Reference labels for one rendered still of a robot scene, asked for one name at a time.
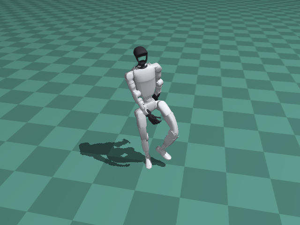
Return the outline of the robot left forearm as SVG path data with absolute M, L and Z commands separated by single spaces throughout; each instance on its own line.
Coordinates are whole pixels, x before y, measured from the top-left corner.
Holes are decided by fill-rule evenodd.
M 161 88 L 162 88 L 162 85 L 160 86 L 160 87 L 157 87 L 156 86 L 156 89 L 155 89 L 155 92 L 154 92 L 154 94 L 157 96 L 158 94 L 160 94 L 161 93 Z

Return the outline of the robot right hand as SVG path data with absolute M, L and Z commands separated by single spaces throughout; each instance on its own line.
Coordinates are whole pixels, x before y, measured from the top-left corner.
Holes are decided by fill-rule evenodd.
M 148 117 L 149 121 L 155 125 L 155 124 L 158 124 L 161 122 L 161 120 L 158 120 L 157 118 L 161 118 L 161 117 L 157 117 L 157 116 L 154 116 L 153 114 L 151 114 L 150 110 L 147 109 L 147 112 L 149 113 L 148 115 L 146 115 L 146 117 Z

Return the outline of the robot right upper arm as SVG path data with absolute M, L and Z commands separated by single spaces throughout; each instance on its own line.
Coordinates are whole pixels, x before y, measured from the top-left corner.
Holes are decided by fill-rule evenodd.
M 133 80 L 134 78 L 134 72 L 133 70 L 128 71 L 125 73 L 124 78 L 127 82 L 127 85 L 131 91 L 131 93 L 135 93 L 137 95 L 137 98 L 141 96 L 141 92 L 139 90 L 136 90 L 135 82 Z

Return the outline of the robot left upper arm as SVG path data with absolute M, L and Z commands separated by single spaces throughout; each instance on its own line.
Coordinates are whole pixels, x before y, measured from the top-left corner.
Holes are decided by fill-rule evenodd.
M 162 68 L 158 63 L 153 63 L 152 65 L 155 69 L 156 86 L 160 87 L 164 83 L 163 80 L 160 79 Z

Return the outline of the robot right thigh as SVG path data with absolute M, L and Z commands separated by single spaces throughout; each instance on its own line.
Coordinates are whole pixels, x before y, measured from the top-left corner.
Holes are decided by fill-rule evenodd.
M 136 109 L 134 111 L 134 114 L 136 117 L 136 122 L 137 122 L 141 140 L 149 140 L 149 136 L 146 131 L 146 126 L 147 126 L 146 116 L 143 114 L 140 108 Z

